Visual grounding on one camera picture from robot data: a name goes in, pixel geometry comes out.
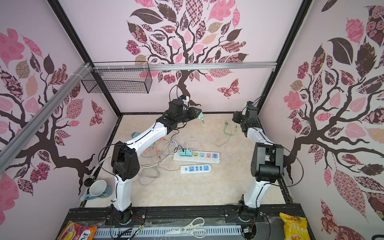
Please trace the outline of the green charger plug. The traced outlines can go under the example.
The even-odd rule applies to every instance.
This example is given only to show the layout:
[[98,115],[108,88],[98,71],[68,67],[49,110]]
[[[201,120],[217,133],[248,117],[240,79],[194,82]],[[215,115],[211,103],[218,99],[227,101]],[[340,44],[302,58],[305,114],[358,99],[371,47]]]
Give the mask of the green charger plug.
[[204,122],[204,115],[203,115],[203,113],[200,113],[199,116],[198,116],[198,118],[199,118],[202,122]]

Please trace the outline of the long multicolour power strip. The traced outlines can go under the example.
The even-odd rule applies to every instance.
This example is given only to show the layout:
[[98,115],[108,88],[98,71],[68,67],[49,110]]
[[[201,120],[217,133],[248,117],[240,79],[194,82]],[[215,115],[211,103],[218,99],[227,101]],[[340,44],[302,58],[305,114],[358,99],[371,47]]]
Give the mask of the long multicolour power strip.
[[202,164],[220,164],[221,157],[220,153],[217,152],[204,152],[204,151],[193,151],[192,157],[181,157],[179,150],[173,156],[174,161],[179,162],[194,162]]

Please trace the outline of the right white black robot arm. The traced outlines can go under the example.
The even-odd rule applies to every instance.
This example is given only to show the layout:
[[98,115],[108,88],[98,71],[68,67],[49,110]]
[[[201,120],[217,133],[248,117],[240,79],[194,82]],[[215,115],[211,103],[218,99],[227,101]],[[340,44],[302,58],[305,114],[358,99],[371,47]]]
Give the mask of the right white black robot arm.
[[267,137],[259,121],[258,108],[250,102],[242,111],[233,114],[233,122],[239,124],[245,137],[255,144],[250,165],[253,180],[238,202],[239,217],[253,218],[259,214],[268,188],[283,174],[284,148]]

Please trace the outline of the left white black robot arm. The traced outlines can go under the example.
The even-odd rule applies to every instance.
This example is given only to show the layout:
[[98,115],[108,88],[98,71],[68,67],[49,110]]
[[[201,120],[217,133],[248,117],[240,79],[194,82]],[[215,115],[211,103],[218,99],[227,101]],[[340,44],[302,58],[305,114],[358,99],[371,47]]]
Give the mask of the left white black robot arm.
[[116,177],[116,197],[112,203],[112,215],[119,223],[126,224],[132,218],[131,188],[133,178],[140,171],[139,156],[150,145],[175,130],[178,124],[197,119],[201,114],[202,110],[189,107],[188,101],[174,99],[169,102],[169,109],[146,131],[125,143],[114,144],[111,167]]

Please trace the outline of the teal charger plug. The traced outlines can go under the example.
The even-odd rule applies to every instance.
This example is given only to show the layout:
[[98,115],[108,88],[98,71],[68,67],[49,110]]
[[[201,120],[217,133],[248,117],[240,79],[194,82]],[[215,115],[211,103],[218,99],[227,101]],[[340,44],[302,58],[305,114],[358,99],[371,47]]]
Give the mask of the teal charger plug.
[[193,150],[186,150],[185,154],[186,154],[186,157],[192,157],[193,156]]
[[186,156],[186,150],[179,150],[179,155],[181,157],[185,157]]

